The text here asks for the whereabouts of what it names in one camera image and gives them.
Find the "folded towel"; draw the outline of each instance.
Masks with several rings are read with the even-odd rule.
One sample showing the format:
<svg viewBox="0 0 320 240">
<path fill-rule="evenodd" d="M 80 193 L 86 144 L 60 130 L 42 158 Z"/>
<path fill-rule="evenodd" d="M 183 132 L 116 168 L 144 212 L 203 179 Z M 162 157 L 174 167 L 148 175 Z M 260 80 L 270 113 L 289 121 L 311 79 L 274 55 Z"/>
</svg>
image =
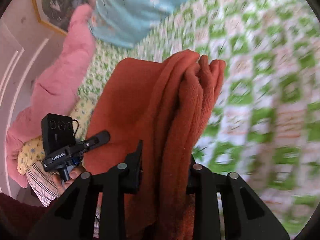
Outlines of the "folded towel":
<svg viewBox="0 0 320 240">
<path fill-rule="evenodd" d="M 126 229 L 139 239 L 155 225 L 154 239 L 191 239 L 187 208 L 192 147 L 203 132 L 223 83 L 225 62 L 190 50 L 163 63 L 133 58 L 115 68 L 97 103 L 87 137 L 108 130 L 108 144 L 84 155 L 92 174 L 108 171 L 143 140 L 143 176 L 137 195 L 125 196 Z"/>
</svg>

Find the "black cable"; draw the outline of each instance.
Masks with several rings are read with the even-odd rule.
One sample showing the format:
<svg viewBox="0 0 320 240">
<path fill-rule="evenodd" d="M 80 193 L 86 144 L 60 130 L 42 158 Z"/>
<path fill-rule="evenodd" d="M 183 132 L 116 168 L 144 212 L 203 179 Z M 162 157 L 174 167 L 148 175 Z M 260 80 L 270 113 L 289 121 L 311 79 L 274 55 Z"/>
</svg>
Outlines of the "black cable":
<svg viewBox="0 0 320 240">
<path fill-rule="evenodd" d="M 97 215 L 95 215 L 95 216 L 96 216 L 96 219 L 97 219 L 98 223 L 100 224 L 100 219 L 97 217 Z"/>
<path fill-rule="evenodd" d="M 75 131 L 75 133 L 73 135 L 73 136 L 76 136 L 76 133 L 78 131 L 78 128 L 79 128 L 80 124 L 79 124 L 78 120 L 76 120 L 76 119 L 72 119 L 72 122 L 77 122 L 77 124 L 78 124 L 77 129 L 76 129 L 76 131 Z"/>
</svg>

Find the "camera lens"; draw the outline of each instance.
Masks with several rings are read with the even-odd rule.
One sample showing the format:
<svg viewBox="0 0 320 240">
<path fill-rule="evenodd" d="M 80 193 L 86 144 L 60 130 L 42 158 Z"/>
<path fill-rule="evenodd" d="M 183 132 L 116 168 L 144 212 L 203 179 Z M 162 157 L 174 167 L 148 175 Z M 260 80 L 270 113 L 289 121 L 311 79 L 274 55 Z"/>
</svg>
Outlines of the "camera lens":
<svg viewBox="0 0 320 240">
<path fill-rule="evenodd" d="M 68 130 L 72 130 L 72 124 L 71 124 L 71 122 L 67 122 L 67 129 L 68 129 Z"/>
<path fill-rule="evenodd" d="M 64 131 L 64 130 L 66 129 L 66 124 L 65 124 L 65 122 L 59 121 L 59 122 L 58 122 L 58 128 L 59 128 L 59 130 Z"/>
<path fill-rule="evenodd" d="M 54 120 L 51 120 L 51 121 L 50 121 L 50 128 L 51 128 L 52 130 L 54 130 L 54 129 L 57 128 L 57 124 L 56 124 L 56 122 L 55 122 Z"/>
</svg>

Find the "plaid cloth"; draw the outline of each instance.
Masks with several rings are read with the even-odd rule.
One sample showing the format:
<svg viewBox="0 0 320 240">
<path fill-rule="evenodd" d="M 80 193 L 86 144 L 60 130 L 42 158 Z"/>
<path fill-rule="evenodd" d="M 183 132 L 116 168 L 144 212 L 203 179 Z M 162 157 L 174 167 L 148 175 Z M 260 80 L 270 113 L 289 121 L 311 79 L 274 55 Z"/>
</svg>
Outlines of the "plaid cloth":
<svg viewBox="0 0 320 240">
<path fill-rule="evenodd" d="M 57 187 L 52 180 L 53 174 L 53 172 L 44 171 L 41 161 L 32 164 L 31 168 L 28 169 L 26 173 L 31 188 L 45 207 L 47 207 L 52 200 L 60 196 Z M 96 216 L 100 219 L 99 206 L 97 206 Z M 99 223 L 97 220 L 94 222 L 93 237 L 99 237 Z"/>
</svg>

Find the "human hand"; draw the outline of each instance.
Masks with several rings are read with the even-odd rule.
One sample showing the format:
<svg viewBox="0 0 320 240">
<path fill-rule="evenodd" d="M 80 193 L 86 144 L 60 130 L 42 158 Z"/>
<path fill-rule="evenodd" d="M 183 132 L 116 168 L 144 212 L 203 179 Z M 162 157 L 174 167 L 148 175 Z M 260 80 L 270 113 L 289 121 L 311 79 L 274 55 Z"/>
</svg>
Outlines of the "human hand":
<svg viewBox="0 0 320 240">
<path fill-rule="evenodd" d="M 85 172 L 85 168 L 82 166 L 77 166 L 73 168 L 69 173 L 70 179 L 66 181 L 64 185 L 62 185 L 61 183 L 60 176 L 58 174 L 54 174 L 52 176 L 52 180 L 56 185 L 59 194 L 62 195 L 65 192 L 65 190 L 75 181 L 75 179 L 78 178 L 79 175 L 83 172 Z"/>
</svg>

